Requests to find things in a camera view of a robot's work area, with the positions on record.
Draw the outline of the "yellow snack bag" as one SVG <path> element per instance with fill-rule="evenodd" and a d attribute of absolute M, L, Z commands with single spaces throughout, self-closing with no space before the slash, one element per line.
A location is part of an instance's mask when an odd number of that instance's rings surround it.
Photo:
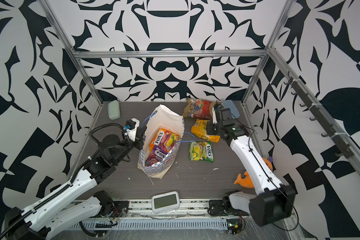
<path fill-rule="evenodd" d="M 191 128 L 191 133 L 203 140 L 217 143 L 220 140 L 220 136 L 207 134 L 208 122 L 209 122 L 208 120 L 197 119 L 195 124 Z"/>

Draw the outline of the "green Fox's candy bag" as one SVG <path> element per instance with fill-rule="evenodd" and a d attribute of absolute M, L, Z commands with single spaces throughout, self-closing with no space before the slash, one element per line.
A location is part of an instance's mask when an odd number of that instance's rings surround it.
<path fill-rule="evenodd" d="M 206 161 L 213 163 L 213 145 L 212 142 L 191 142 L 189 146 L 190 161 Z"/>

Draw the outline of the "gold fruit gummy bag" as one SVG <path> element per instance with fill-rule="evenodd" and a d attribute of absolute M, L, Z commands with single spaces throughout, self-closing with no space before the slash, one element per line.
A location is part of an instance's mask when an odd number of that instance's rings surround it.
<path fill-rule="evenodd" d="M 187 105 L 183 110 L 183 117 L 199 120 L 212 120 L 213 107 L 219 103 L 220 102 L 187 98 Z"/>

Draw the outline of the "purple candy bag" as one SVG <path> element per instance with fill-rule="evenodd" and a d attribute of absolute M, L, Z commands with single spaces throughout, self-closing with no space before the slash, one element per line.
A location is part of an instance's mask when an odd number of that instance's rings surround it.
<path fill-rule="evenodd" d="M 167 155 L 167 152 L 163 150 L 161 147 L 154 147 L 153 150 L 150 152 L 150 155 L 145 161 L 145 166 L 149 167 L 152 166 L 155 163 L 161 162 L 165 156 Z"/>

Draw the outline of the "checkered paper bag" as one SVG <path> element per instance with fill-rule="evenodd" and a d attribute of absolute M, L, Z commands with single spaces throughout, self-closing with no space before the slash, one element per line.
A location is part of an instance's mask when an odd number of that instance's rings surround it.
<path fill-rule="evenodd" d="M 185 131 L 184 117 L 159 105 L 138 127 L 143 130 L 143 149 L 138 168 L 150 178 L 162 179 L 175 162 Z"/>

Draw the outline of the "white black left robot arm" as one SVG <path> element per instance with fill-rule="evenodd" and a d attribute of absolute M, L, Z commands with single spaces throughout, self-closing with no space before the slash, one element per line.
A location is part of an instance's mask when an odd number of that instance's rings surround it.
<path fill-rule="evenodd" d="M 66 206 L 107 179 L 120 162 L 130 161 L 133 149 L 142 150 L 146 130 L 137 119 L 128 120 L 125 126 L 108 123 L 92 129 L 89 137 L 98 147 L 95 153 L 52 193 L 23 209 L 8 211 L 0 240 L 49 240 L 87 218 L 109 215 L 113 200 L 105 191 L 69 209 Z"/>

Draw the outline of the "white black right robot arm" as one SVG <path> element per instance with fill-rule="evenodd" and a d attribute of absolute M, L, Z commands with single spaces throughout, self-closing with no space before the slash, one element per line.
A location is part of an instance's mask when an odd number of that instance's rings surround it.
<path fill-rule="evenodd" d="M 213 109 L 213 121 L 207 125 L 207 133 L 220 136 L 227 143 L 254 185 L 254 195 L 229 193 L 226 198 L 231 208 L 250 214 L 260 227 L 274 225 L 297 213 L 294 207 L 297 192 L 276 177 L 256 149 L 247 127 L 233 118 L 230 109 Z"/>

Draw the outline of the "orange Fox's fruits candy bag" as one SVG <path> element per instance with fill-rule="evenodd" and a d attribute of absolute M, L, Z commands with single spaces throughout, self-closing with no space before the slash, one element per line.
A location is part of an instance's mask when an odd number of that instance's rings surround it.
<path fill-rule="evenodd" d="M 152 151 L 154 147 L 158 146 L 168 153 L 179 140 L 179 135 L 161 128 L 153 137 L 149 146 L 149 150 Z"/>

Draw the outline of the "light blue case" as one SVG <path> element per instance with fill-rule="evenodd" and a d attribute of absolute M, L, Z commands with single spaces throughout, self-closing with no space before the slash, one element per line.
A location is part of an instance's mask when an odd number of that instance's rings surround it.
<path fill-rule="evenodd" d="M 233 118 L 238 119 L 240 117 L 240 112 L 232 100 L 225 100 L 222 105 L 224 108 L 230 109 Z"/>

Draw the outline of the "orange shark plush toy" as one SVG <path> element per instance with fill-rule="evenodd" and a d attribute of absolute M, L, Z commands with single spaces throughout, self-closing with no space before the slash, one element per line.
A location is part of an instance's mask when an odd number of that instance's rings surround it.
<path fill-rule="evenodd" d="M 274 171 L 273 158 L 272 157 L 268 157 L 267 159 L 263 158 L 263 161 L 267 164 L 268 168 L 273 172 Z M 236 180 L 234 181 L 234 184 L 240 185 L 241 187 L 247 189 L 254 188 L 254 184 L 248 172 L 245 172 L 243 177 L 242 174 L 238 174 Z"/>

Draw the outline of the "white digital timer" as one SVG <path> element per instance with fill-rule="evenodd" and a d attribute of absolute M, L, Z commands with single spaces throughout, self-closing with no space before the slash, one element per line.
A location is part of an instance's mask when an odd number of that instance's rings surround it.
<path fill-rule="evenodd" d="M 151 198 L 152 211 L 158 215 L 160 213 L 177 210 L 180 207 L 180 198 L 177 191 L 155 195 Z"/>

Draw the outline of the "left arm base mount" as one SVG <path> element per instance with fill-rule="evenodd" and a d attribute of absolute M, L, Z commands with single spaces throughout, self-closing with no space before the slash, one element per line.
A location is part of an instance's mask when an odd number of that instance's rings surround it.
<path fill-rule="evenodd" d="M 118 218 L 124 213 L 129 211 L 129 201 L 116 200 L 114 201 L 107 192 L 96 192 L 93 197 L 100 201 L 100 211 L 93 216 L 93 218 L 99 217 L 113 217 Z"/>

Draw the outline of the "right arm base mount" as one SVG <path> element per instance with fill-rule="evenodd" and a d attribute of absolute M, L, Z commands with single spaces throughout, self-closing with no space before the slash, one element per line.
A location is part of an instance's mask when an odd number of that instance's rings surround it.
<path fill-rule="evenodd" d="M 238 193 L 239 191 L 231 191 L 224 194 L 220 200 L 209 200 L 208 214 L 215 216 L 249 216 L 249 213 L 242 210 L 234 209 L 229 201 L 229 195 Z"/>

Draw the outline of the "black wall hook rail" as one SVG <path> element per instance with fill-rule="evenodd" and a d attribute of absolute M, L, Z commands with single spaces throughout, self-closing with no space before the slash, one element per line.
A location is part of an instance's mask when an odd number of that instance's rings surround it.
<path fill-rule="evenodd" d="M 355 153 L 351 149 L 351 144 L 346 140 L 346 133 L 335 124 L 335 120 L 330 116 L 324 105 L 312 94 L 301 79 L 295 79 L 291 72 L 288 71 L 287 85 L 290 85 L 294 92 L 294 96 L 299 96 L 303 101 L 300 106 L 309 110 L 313 117 L 311 121 L 317 121 L 324 129 L 325 133 L 321 134 L 323 138 L 329 137 L 336 147 L 339 149 L 335 153 L 337 157 L 345 157 L 347 159 L 353 157 Z"/>

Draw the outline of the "aluminium cage frame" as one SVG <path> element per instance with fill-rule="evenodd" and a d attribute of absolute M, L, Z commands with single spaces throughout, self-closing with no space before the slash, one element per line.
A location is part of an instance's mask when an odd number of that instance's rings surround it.
<path fill-rule="evenodd" d="M 100 101 L 240 100 L 306 238 L 360 240 L 360 1 L 41 1 Z M 287 85 L 301 79 L 334 142 Z"/>

